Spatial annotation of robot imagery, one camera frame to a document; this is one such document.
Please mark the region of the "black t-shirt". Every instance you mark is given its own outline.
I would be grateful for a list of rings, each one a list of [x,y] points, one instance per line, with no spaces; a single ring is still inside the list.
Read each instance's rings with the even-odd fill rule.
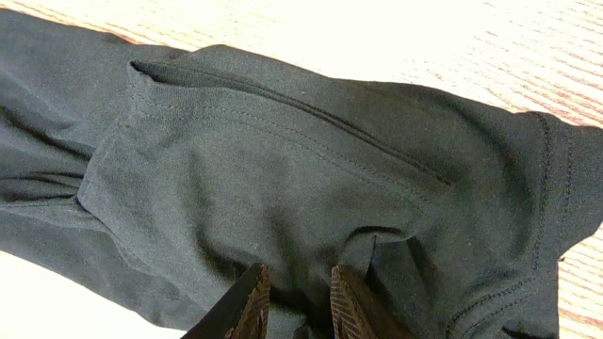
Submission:
[[[255,263],[272,338],[329,338],[356,270],[417,338],[555,338],[602,221],[602,132],[1,13],[1,248],[185,331]]]

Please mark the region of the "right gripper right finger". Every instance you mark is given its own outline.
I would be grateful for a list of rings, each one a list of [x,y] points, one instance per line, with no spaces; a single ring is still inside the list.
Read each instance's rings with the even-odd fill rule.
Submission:
[[[330,288],[335,339],[414,339],[347,266],[334,266]]]

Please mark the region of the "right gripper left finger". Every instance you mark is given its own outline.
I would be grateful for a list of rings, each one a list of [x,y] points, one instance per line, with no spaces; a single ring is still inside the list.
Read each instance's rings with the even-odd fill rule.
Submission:
[[[253,264],[182,339],[265,339],[269,269]]]

